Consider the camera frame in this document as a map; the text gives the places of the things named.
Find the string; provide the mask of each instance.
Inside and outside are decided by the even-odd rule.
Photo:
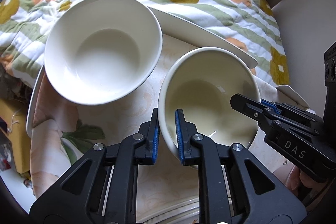
[[[13,127],[13,124],[15,124],[15,123],[19,123],[19,121],[14,121],[14,122],[13,122],[13,119],[14,119],[15,115],[16,115],[20,110],[21,110],[21,109],[18,109],[16,112],[14,112],[14,114],[13,114],[13,116],[12,116],[11,125],[10,125],[9,128],[7,128],[7,131],[8,131],[9,133],[12,133],[12,127]]]

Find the white tray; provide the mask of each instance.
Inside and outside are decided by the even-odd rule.
[[[106,120],[103,114],[108,112],[110,113],[108,117],[109,121],[114,124],[116,124],[116,122],[122,124],[122,130],[120,130],[119,127],[117,134],[113,135],[110,134],[105,127],[105,144],[107,145],[120,142],[130,134],[136,133],[142,122],[150,120],[153,107],[157,107],[159,89],[165,75],[173,63],[186,52],[196,47],[220,47],[236,54],[249,68],[253,68],[257,65],[254,58],[217,35],[179,17],[153,8],[151,8],[151,10],[158,18],[165,35],[160,60],[150,77],[132,94],[116,102],[103,106],[77,107],[80,114],[79,116],[84,123],[99,125],[103,128],[102,123]],[[41,68],[38,75],[29,106],[26,128],[30,137],[32,135],[34,111],[43,75],[44,67]],[[154,96],[154,100],[150,102],[146,101],[145,93]],[[146,103],[147,106],[145,110],[141,109],[141,104]],[[121,109],[121,111],[118,111],[118,114],[114,115],[117,109]],[[281,165],[282,160],[282,156],[275,156],[269,160],[268,165],[276,168],[278,166],[274,166],[273,163],[276,163],[275,165]],[[44,164],[48,165],[49,170],[52,169],[51,163]],[[198,191],[197,170],[182,166],[179,160],[168,150],[163,138],[161,138],[157,163],[154,166],[139,166],[137,220],[149,220],[153,216],[158,215],[157,212],[165,211],[165,208],[170,208],[173,204],[184,203],[190,199],[190,197],[198,195]]]

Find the white plate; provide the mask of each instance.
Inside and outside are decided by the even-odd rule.
[[[190,204],[194,204],[194,203],[199,203],[199,197],[197,195],[195,196],[191,196],[189,198],[185,198],[185,199],[182,199],[182,200],[176,200],[176,201],[173,201],[171,203],[168,203],[165,205],[165,207],[161,208],[160,210],[155,210],[155,211],[150,211],[147,213],[146,217],[144,218],[141,218],[139,219],[138,221],[140,223],[145,223],[145,222],[148,222],[150,220],[150,223],[151,224],[154,224],[154,223],[157,223],[159,221],[161,221],[161,217],[162,215],[166,214],[166,213],[169,213],[169,212],[177,212],[177,211],[174,211],[174,210],[178,210],[179,208],[182,208],[182,207],[185,207],[185,206],[188,206]]]
[[[169,218],[172,218],[172,217],[175,217],[175,216],[178,216],[178,215],[181,215],[185,212],[189,212],[189,211],[192,211],[194,209],[198,209],[200,206],[200,203],[199,202],[194,202],[194,203],[191,203],[191,204],[188,204],[188,205],[185,205],[185,206],[182,206],[182,207],[178,207],[174,210],[171,210],[171,211],[168,211],[164,214],[160,214],[158,215],[157,217],[153,217],[147,221],[145,221],[144,223],[145,224],[156,224],[156,223],[160,223],[164,220],[167,220]]]
[[[196,209],[181,213],[179,215],[173,216],[173,217],[168,218],[166,220],[163,220],[163,221],[159,222],[159,224],[177,224],[177,223],[191,224],[191,223],[197,223],[197,222],[199,222],[199,214],[200,214],[200,209],[196,208]],[[194,219],[192,220],[192,222],[187,222],[187,220],[189,221],[190,218],[194,218]]]

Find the screw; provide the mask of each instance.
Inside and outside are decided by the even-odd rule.
[[[102,150],[103,148],[104,148],[104,145],[102,143],[96,143],[93,146],[93,149],[96,150],[96,151]]]
[[[143,138],[143,135],[142,135],[141,133],[136,133],[136,134],[133,135],[133,139],[134,139],[134,140],[139,141],[139,140],[141,140],[142,138]]]
[[[240,151],[243,149],[243,146],[240,143],[234,143],[232,145],[233,150]]]
[[[196,140],[196,141],[200,141],[200,140],[203,139],[203,135],[197,133],[197,134],[194,134],[194,135],[193,135],[193,138],[194,138],[194,140]]]

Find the green stripe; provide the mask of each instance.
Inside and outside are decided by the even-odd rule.
[[[36,79],[41,65],[20,53],[14,45],[10,45],[3,55],[14,55],[12,68],[19,72],[27,73],[31,78]]]
[[[237,12],[238,14],[241,15],[243,20],[245,20],[246,22],[254,24],[256,27],[259,27],[260,29],[262,29],[266,33],[266,35],[268,37],[271,37],[276,41],[275,37],[277,35],[271,29],[267,28],[267,26],[262,24],[259,20],[257,20],[253,16],[251,16],[248,12],[238,8],[236,5],[232,4],[229,0],[213,0],[213,1],[216,2],[217,4],[221,5],[221,6],[223,5],[225,7],[230,8],[231,10]]]
[[[234,22],[233,18],[230,15],[220,11],[216,7],[213,7],[211,5],[205,5],[205,4],[185,4],[185,5],[194,7],[196,9],[202,10],[212,15],[217,20],[222,22],[224,26],[236,31],[237,33],[251,40],[252,42],[259,44],[264,49],[266,49],[268,52],[270,52],[271,44],[265,38],[257,35],[255,32],[251,31],[250,29],[239,26],[238,24]]]
[[[213,32],[214,34],[216,34],[216,35],[218,35],[220,37],[223,37],[223,35],[221,33],[217,32],[216,30],[212,30],[211,28],[209,28],[209,31]],[[268,60],[266,60],[263,57],[259,57],[259,56],[255,55],[253,52],[250,52],[250,51],[248,51],[248,54],[251,55],[253,58],[255,58],[257,60],[257,62],[258,62],[257,67],[259,67],[260,69],[262,69],[262,70],[264,70],[266,72],[269,72],[269,66],[270,66],[270,64],[269,64]]]
[[[0,31],[6,33],[23,33],[31,41],[36,41],[41,38],[40,25],[35,22],[16,22],[9,20],[4,24],[0,24]]]
[[[30,12],[34,7],[33,0],[20,0],[20,7],[26,12]]]

